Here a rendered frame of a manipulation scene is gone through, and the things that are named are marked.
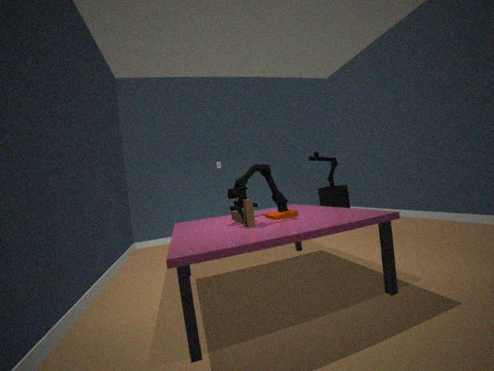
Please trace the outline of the short wooden post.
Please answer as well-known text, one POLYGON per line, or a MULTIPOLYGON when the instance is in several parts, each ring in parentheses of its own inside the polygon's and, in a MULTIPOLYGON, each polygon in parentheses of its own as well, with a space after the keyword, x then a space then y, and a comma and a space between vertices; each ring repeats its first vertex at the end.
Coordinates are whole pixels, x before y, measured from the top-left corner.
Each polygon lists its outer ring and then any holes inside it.
POLYGON ((243 206, 244 206, 244 211, 245 211, 246 227, 248 227, 248 228, 254 227, 255 226, 255 219, 254 219, 252 199, 243 200, 243 206))

